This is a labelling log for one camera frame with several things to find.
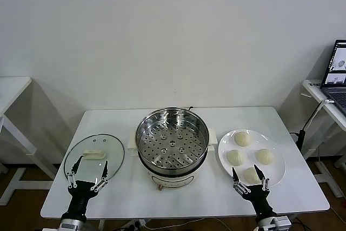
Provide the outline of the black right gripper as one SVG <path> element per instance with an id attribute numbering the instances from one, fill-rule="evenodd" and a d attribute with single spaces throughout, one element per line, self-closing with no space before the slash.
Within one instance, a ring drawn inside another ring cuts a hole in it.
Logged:
<path id="1" fill-rule="evenodd" d="M 276 213 L 267 201 L 267 197 L 270 193 L 268 188 L 269 179 L 264 176 L 263 172 L 259 169 L 257 165 L 254 165 L 254 169 L 259 180 L 261 181 L 262 186 L 259 184 L 246 186 L 239 180 L 235 168 L 232 167 L 232 179 L 234 182 L 233 188 L 239 194 L 242 194 L 242 198 L 244 198 L 247 201 L 250 201 L 255 210 L 256 219 L 266 219 L 268 217 L 275 217 Z"/>

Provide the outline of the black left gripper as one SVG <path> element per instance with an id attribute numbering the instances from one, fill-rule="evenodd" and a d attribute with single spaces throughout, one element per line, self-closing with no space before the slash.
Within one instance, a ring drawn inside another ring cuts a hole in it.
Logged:
<path id="1" fill-rule="evenodd" d="M 101 190 L 108 184 L 108 160 L 105 161 L 101 177 L 96 178 L 95 184 L 89 181 L 76 181 L 75 175 L 82 158 L 83 155 L 78 158 L 66 174 L 69 182 L 68 192 L 72 197 L 66 212 L 67 216 L 85 216 L 89 200 L 98 194 L 96 190 Z"/>

